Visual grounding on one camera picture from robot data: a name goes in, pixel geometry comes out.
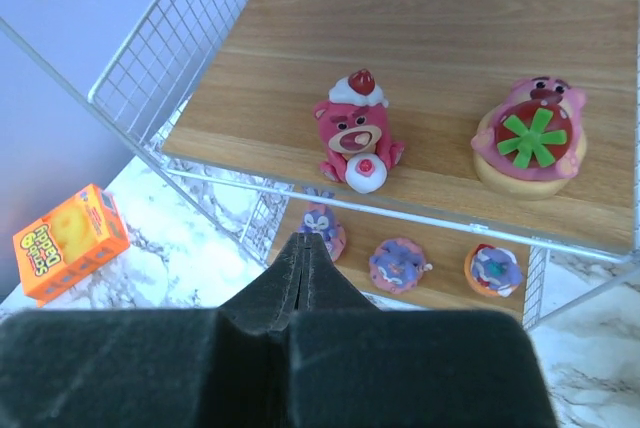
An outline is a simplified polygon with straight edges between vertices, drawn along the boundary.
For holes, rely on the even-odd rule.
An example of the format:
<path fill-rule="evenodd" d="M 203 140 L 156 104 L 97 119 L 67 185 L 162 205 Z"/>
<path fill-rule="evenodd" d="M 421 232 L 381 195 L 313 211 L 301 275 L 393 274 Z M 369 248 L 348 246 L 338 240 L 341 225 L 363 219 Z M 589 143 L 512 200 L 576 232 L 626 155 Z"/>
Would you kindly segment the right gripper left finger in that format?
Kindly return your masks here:
<path fill-rule="evenodd" d="M 305 239 L 217 309 L 29 310 L 1 326 L 5 427 L 287 427 Z"/>

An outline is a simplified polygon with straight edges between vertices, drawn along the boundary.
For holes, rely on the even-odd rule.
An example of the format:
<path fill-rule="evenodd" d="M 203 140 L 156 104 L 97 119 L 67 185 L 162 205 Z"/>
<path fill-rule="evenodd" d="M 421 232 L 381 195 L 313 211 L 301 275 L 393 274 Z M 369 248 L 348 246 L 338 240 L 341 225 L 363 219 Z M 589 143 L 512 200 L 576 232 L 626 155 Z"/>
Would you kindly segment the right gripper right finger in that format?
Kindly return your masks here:
<path fill-rule="evenodd" d="M 494 310 L 313 309 L 288 325 L 293 427 L 553 427 L 527 333 Z"/>

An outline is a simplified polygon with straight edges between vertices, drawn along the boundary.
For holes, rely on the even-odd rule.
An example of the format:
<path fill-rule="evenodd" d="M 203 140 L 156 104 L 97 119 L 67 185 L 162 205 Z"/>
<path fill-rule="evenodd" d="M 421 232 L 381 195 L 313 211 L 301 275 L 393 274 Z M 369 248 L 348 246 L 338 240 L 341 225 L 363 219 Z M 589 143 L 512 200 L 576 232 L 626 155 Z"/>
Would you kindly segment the pink strawberry cake toy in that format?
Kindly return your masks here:
<path fill-rule="evenodd" d="M 503 103 L 481 119 L 471 139 L 478 178 L 521 200 L 555 195 L 580 171 L 587 138 L 584 90 L 552 76 L 514 82 Z"/>

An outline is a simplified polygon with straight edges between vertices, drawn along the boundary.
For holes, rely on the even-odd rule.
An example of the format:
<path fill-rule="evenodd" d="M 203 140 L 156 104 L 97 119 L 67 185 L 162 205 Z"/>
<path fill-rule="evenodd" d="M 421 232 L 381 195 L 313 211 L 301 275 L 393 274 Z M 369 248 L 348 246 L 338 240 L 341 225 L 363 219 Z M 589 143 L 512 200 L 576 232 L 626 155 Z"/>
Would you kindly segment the purple bunny orange cup toy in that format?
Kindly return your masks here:
<path fill-rule="evenodd" d="M 469 286 L 486 297 L 507 298 L 524 280 L 515 254 L 489 244 L 479 244 L 467 254 L 464 274 Z"/>

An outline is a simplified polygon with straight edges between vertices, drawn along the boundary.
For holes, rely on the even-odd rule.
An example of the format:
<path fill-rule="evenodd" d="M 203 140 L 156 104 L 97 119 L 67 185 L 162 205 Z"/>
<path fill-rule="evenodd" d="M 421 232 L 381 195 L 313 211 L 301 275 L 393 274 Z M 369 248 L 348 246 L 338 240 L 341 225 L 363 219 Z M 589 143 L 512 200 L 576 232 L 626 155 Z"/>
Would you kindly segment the pink bear toy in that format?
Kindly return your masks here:
<path fill-rule="evenodd" d="M 339 79 L 313 109 L 326 152 L 319 165 L 328 179 L 368 194 L 381 188 L 400 161 L 405 144 L 394 140 L 389 101 L 367 69 Z"/>

